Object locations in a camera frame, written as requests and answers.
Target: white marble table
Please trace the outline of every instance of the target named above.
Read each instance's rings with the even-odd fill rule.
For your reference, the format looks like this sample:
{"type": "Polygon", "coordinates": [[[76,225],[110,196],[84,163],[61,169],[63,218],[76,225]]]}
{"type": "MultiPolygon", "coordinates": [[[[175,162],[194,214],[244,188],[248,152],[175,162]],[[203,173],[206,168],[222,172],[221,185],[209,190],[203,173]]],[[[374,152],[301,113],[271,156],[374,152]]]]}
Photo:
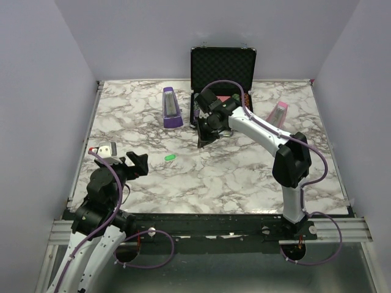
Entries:
{"type": "MultiPolygon", "coordinates": [[[[197,133],[188,126],[189,81],[110,81],[93,123],[88,147],[117,142],[119,155],[127,151],[149,155],[148,176],[130,181],[131,194],[122,206],[129,212],[281,213],[282,191],[271,174],[273,158],[260,145],[236,132],[204,149],[197,149],[197,133]],[[173,87],[185,126],[164,129],[162,90],[173,87]],[[164,157],[176,154],[166,162],[164,157]]],[[[254,112],[265,118],[278,101],[288,103],[283,129],[303,132],[325,155],[327,178],[305,188],[307,209],[347,214],[340,182],[331,158],[315,99],[306,82],[254,82],[254,112]]],[[[310,178],[318,178],[323,164],[311,153],[310,178]]],[[[72,202],[74,211],[86,195],[96,165],[88,154],[82,162],[72,202]]]]}

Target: purple cable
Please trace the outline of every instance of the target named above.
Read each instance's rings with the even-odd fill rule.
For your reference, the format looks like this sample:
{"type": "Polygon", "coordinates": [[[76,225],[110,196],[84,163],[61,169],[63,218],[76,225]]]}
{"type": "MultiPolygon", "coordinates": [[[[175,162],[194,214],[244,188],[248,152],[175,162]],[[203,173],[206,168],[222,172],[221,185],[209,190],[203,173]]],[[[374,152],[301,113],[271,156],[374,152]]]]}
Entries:
{"type": "Polygon", "coordinates": [[[59,281],[57,282],[57,285],[56,287],[54,288],[54,293],[57,293],[59,292],[59,289],[60,289],[60,286],[61,286],[61,283],[62,283],[62,280],[64,279],[64,276],[65,274],[67,273],[67,270],[69,268],[69,265],[72,261],[72,259],[75,257],[76,255],[76,252],[78,252],[78,250],[83,246],[83,244],[85,244],[89,239],[92,238],[92,236],[96,235],[99,231],[101,231],[102,229],[104,229],[105,227],[107,227],[115,218],[115,216],[117,215],[118,211],[120,210],[120,207],[121,207],[121,202],[122,202],[122,186],[121,186],[121,181],[120,181],[120,178],[118,177],[118,175],[115,173],[115,171],[113,170],[113,168],[103,159],[101,158],[99,155],[95,154],[93,151],[88,151],[88,154],[91,154],[92,156],[96,157],[107,169],[109,169],[109,171],[112,173],[116,183],[117,183],[117,186],[118,186],[118,193],[119,193],[119,197],[118,197],[118,204],[117,206],[115,207],[115,210],[114,212],[112,213],[112,215],[110,216],[110,218],[108,218],[102,225],[100,225],[97,229],[95,229],[94,231],[92,231],[90,234],[88,234],[86,236],[86,238],[84,238],[76,247],[75,249],[72,251],[72,253],[69,255],[69,260],[67,261],[67,263],[65,264],[64,266],[64,269],[62,270],[62,273],[59,277],[59,281]]]}
{"type": "Polygon", "coordinates": [[[118,260],[118,258],[117,258],[117,252],[115,251],[115,252],[114,252],[114,257],[116,258],[116,262],[115,262],[115,263],[123,264],[124,266],[127,266],[127,267],[135,267],[135,268],[137,268],[137,269],[157,269],[157,268],[159,268],[159,267],[165,266],[165,265],[172,259],[172,257],[174,256],[174,246],[175,246],[174,240],[172,239],[172,237],[170,236],[170,234],[168,234],[167,232],[164,232],[164,231],[161,231],[161,230],[153,230],[153,231],[147,230],[147,231],[143,231],[143,232],[137,233],[137,234],[135,234],[135,235],[132,235],[132,236],[126,238],[126,239],[124,240],[124,242],[125,242],[125,241],[128,241],[128,240],[130,240],[130,239],[132,239],[132,238],[138,237],[138,236],[140,236],[140,235],[144,235],[144,234],[147,234],[147,233],[155,233],[155,232],[156,232],[156,233],[161,233],[161,234],[166,235],[166,236],[170,239],[170,242],[171,242],[171,254],[170,254],[170,256],[169,256],[164,262],[162,262],[161,264],[155,264],[154,266],[138,266],[138,265],[136,265],[136,264],[127,264],[126,262],[120,262],[120,261],[118,260]]]}
{"type": "Polygon", "coordinates": [[[335,227],[337,227],[337,231],[338,231],[338,234],[340,236],[340,245],[338,246],[338,249],[335,251],[335,253],[332,256],[330,256],[329,258],[326,258],[326,259],[324,259],[322,261],[301,262],[301,261],[294,261],[294,260],[290,259],[289,257],[287,257],[286,254],[283,252],[282,247],[280,247],[280,252],[281,252],[282,256],[285,258],[286,261],[291,262],[293,264],[299,264],[300,266],[317,266],[319,264],[325,264],[326,262],[332,261],[341,252],[341,249],[342,249],[342,232],[341,232],[341,229],[338,226],[337,222],[332,217],[330,217],[329,215],[326,215],[326,214],[324,214],[322,212],[313,212],[311,214],[308,214],[308,217],[311,218],[315,214],[319,214],[319,215],[322,215],[323,217],[329,218],[331,220],[331,222],[334,223],[335,227]]]}
{"type": "MultiPolygon", "coordinates": [[[[246,107],[246,103],[245,103],[245,100],[244,100],[244,90],[242,88],[242,86],[240,84],[238,84],[237,82],[235,81],[229,81],[227,79],[222,79],[222,80],[219,80],[219,81],[213,81],[211,82],[210,84],[208,84],[206,87],[203,88],[203,90],[201,91],[201,93],[206,90],[208,87],[210,87],[211,85],[214,85],[214,84],[219,84],[219,83],[222,83],[222,82],[226,82],[228,84],[234,84],[236,85],[239,89],[240,89],[240,94],[241,94],[241,102],[242,102],[242,108],[243,108],[243,111],[244,113],[246,113],[246,115],[250,118],[250,120],[254,121],[254,123],[256,123],[257,125],[261,126],[262,128],[265,128],[267,131],[273,133],[274,135],[277,135],[279,137],[282,137],[283,139],[288,139],[288,140],[291,140],[293,142],[296,142],[296,143],[299,143],[303,146],[305,146],[306,148],[312,150],[314,153],[316,153],[320,158],[321,160],[323,161],[323,164],[324,164],[324,172],[322,174],[322,176],[320,176],[318,179],[316,180],[313,180],[313,181],[309,181],[309,182],[306,182],[304,183],[301,187],[300,187],[300,204],[301,204],[301,208],[304,209],[304,190],[303,190],[303,187],[304,186],[307,186],[307,185],[310,185],[310,184],[315,184],[315,183],[318,183],[320,181],[322,181],[328,171],[329,171],[329,166],[327,164],[327,161],[326,161],[326,158],[321,154],[321,152],[316,149],[314,146],[312,145],[309,145],[308,143],[305,143],[305,142],[302,142],[301,140],[298,140],[298,139],[295,139],[294,137],[290,137],[290,136],[285,136],[283,134],[279,134],[277,131],[273,130],[272,128],[270,128],[269,126],[263,124],[261,121],[257,120],[254,116],[251,115],[251,112],[247,109],[246,107]]],[[[284,257],[289,261],[289,262],[292,262],[292,263],[297,263],[297,264],[302,264],[303,266],[315,266],[317,264],[324,264],[325,262],[328,262],[334,258],[337,257],[337,255],[340,253],[341,251],[341,248],[342,248],[342,233],[341,233],[341,229],[340,227],[338,226],[337,222],[330,216],[322,213],[322,212],[313,212],[311,214],[308,214],[307,212],[305,212],[307,214],[307,216],[309,218],[311,218],[314,214],[320,214],[320,215],[323,215],[327,218],[329,218],[330,220],[332,220],[332,222],[335,224],[335,226],[337,227],[337,230],[338,230],[338,233],[340,235],[340,246],[338,247],[337,251],[330,257],[330,258],[327,258],[325,259],[324,261],[320,261],[320,262],[314,262],[313,264],[311,263],[305,263],[305,262],[296,262],[292,259],[289,259],[287,258],[287,256],[283,253],[282,249],[281,249],[281,252],[282,252],[282,255],[284,255],[284,257]]]]}

